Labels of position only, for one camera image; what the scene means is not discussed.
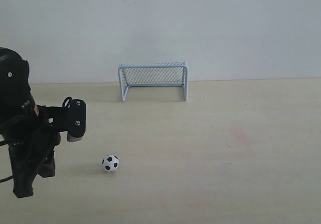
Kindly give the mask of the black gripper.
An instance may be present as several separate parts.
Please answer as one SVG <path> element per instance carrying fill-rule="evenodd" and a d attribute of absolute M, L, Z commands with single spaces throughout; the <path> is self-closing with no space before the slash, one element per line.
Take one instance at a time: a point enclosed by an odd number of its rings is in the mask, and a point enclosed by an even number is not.
<path fill-rule="evenodd" d="M 60 144 L 60 133 L 67 130 L 67 116 L 67 106 L 1 100 L 1 134 L 8 146 L 17 198 L 34 195 L 37 174 L 55 176 L 55 147 Z"/>

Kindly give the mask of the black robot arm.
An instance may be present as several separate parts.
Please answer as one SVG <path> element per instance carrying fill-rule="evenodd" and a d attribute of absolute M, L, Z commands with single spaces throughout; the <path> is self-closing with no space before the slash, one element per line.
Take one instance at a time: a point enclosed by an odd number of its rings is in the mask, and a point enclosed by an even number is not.
<path fill-rule="evenodd" d="M 13 180 L 17 198 L 33 196 L 37 176 L 55 176 L 55 147 L 61 142 L 46 107 L 35 103 L 29 74 L 27 60 L 14 50 L 1 48 L 1 146 L 8 147 L 12 170 L 1 182 Z"/>

